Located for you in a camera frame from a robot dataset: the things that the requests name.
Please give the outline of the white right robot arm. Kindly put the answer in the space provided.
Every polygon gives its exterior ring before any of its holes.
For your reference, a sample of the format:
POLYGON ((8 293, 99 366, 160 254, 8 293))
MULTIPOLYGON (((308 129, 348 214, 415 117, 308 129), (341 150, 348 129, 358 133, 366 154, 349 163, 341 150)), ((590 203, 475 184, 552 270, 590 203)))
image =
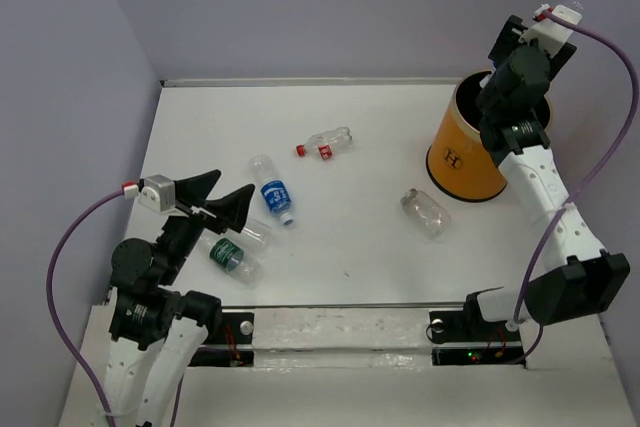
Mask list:
POLYGON ((486 337, 497 322, 549 326, 600 314, 630 273, 625 255, 610 253, 581 216, 575 201, 587 184, 567 190, 537 113, 576 51, 568 39, 585 31, 581 20, 567 6, 544 4, 531 26, 510 17, 489 54, 494 70, 475 100, 481 143, 540 240, 519 289, 468 295, 460 326, 470 338, 486 337))

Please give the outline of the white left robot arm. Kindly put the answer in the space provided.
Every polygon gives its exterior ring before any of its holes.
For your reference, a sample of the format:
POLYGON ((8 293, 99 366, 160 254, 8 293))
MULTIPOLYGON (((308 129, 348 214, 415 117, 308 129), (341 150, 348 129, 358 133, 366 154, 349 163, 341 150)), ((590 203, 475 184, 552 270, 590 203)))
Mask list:
POLYGON ((220 177, 219 170, 181 180, 153 175, 121 187, 125 198, 166 220, 154 241, 125 239, 111 256, 116 301, 103 382, 107 423, 158 425, 198 347, 220 333, 218 298, 170 288, 204 231, 240 232, 246 224, 254 185, 211 200, 220 177))

